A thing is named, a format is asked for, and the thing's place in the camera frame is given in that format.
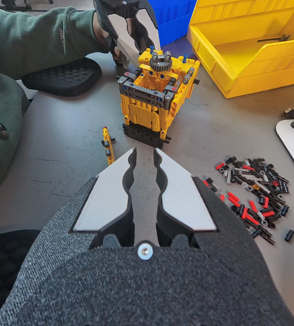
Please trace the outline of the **black lego axle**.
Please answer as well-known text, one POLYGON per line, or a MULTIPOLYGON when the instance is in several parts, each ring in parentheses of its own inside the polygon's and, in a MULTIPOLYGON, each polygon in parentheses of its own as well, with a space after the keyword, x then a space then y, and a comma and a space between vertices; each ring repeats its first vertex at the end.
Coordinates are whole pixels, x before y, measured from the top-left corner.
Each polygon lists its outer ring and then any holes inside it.
POLYGON ((277 42, 285 42, 288 41, 290 39, 291 35, 282 35, 281 37, 277 37, 277 38, 267 38, 267 39, 259 39, 257 42, 269 42, 269 41, 277 41, 277 42))

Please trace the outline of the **person's left hand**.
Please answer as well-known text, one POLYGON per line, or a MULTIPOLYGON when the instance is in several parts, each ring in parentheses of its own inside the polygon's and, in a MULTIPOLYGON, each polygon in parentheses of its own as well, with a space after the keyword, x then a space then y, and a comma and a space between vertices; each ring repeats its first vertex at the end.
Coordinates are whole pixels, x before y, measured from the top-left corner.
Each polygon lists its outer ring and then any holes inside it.
POLYGON ((123 67, 124 65, 121 57, 122 52, 117 47, 115 40, 110 35, 110 33, 108 31, 105 31, 100 26, 97 12, 95 12, 93 15, 92 28, 93 28, 93 33, 96 39, 98 40, 98 42, 102 44, 102 46, 107 50, 107 52, 110 52, 112 54, 113 61, 116 64, 116 66, 123 67))

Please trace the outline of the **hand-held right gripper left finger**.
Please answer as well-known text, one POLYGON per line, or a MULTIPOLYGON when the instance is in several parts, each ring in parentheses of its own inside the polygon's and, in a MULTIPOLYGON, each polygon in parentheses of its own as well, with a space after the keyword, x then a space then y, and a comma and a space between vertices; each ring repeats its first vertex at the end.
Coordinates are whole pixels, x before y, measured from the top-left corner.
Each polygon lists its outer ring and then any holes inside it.
POLYGON ((122 247, 134 244, 134 214, 129 192, 134 183, 137 149, 131 148, 96 176, 73 225, 75 233, 96 233, 101 244, 114 234, 122 247))

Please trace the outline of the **yellow lego vehicle model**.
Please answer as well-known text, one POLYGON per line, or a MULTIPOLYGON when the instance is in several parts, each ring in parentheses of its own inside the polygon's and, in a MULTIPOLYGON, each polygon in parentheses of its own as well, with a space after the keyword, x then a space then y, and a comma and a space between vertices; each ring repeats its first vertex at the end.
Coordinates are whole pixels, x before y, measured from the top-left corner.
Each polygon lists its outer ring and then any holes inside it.
POLYGON ((170 51, 156 51, 153 46, 140 52, 138 68, 118 78, 124 134, 154 148, 169 144, 167 131, 200 82, 200 64, 187 55, 174 58, 170 51))

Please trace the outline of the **blue plastic storage bin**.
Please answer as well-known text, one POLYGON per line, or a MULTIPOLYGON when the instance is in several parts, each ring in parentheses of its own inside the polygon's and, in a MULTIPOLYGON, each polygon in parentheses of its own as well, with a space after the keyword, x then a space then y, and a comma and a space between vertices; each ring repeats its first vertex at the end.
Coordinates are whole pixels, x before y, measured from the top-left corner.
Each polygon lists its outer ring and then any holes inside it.
POLYGON ((149 0, 157 24, 161 47, 187 34, 196 0, 149 0))

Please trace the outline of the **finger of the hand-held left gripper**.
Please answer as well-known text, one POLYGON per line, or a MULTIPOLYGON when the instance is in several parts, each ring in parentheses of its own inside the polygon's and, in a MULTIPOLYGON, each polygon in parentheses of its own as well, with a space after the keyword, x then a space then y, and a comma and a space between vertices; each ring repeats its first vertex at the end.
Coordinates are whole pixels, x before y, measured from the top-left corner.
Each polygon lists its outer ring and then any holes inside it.
POLYGON ((128 26, 138 51, 145 51, 150 46, 153 46, 156 51, 161 50, 157 22, 152 13, 138 10, 133 17, 128 18, 128 26))
POLYGON ((125 69, 129 67, 129 63, 136 68, 139 67, 139 50, 136 47, 135 40, 128 31, 127 20, 117 14, 108 15, 108 19, 116 32, 117 47, 121 51, 122 63, 125 69))

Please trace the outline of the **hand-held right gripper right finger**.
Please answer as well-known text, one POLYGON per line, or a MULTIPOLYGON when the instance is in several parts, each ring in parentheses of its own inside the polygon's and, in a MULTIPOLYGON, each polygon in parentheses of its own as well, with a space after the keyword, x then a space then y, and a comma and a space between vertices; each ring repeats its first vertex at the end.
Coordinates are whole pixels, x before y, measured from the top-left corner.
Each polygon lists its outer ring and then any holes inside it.
POLYGON ((178 235, 191 242, 195 234, 217 232, 217 226, 201 195, 202 181, 162 150, 153 151, 160 189, 156 231, 161 247, 170 247, 178 235))

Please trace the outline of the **pile of small lego pins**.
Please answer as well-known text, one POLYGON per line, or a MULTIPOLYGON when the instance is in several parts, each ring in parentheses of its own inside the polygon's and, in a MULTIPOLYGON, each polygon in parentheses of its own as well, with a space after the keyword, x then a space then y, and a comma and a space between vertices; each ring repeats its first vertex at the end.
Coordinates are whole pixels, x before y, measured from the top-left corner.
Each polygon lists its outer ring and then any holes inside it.
POLYGON ((285 218, 290 210, 284 195, 289 194, 289 180, 275 171, 273 164, 268 164, 265 158, 238 160, 232 156, 215 167, 223 177, 226 185, 238 185, 255 198, 247 199, 244 204, 241 199, 227 191, 221 191, 219 185, 211 177, 202 182, 218 193, 221 201, 229 201, 230 209, 249 230, 252 238, 262 238, 272 246, 276 245, 269 229, 276 228, 276 222, 285 218))

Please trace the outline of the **yellow lego panel assembly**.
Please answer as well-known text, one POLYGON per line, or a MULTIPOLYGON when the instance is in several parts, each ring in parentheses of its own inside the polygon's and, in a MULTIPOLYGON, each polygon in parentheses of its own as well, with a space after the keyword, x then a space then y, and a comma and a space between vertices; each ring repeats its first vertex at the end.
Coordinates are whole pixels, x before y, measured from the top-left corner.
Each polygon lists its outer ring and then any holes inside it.
POLYGON ((115 142, 116 139, 110 136, 110 134, 108 132, 108 128, 106 126, 104 126, 102 128, 102 130, 103 130, 103 139, 102 139, 101 143, 105 148, 108 165, 110 166, 115 162, 112 143, 115 142))

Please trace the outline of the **person's left forearm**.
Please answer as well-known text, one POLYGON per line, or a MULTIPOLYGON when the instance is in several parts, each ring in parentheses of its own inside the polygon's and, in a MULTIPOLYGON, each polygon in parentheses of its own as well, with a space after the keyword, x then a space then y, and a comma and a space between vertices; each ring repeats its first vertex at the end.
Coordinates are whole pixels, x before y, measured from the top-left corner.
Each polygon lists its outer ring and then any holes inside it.
POLYGON ((93 31, 95 13, 69 6, 36 17, 0 9, 0 74, 18 80, 91 53, 108 53, 93 31))

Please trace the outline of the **yellow plastic storage bin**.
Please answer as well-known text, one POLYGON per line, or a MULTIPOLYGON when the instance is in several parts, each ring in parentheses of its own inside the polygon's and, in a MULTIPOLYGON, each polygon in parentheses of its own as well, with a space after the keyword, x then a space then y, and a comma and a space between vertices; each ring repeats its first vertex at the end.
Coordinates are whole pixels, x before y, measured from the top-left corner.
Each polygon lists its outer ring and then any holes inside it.
POLYGON ((225 98, 294 84, 294 0, 197 1, 187 39, 225 98))

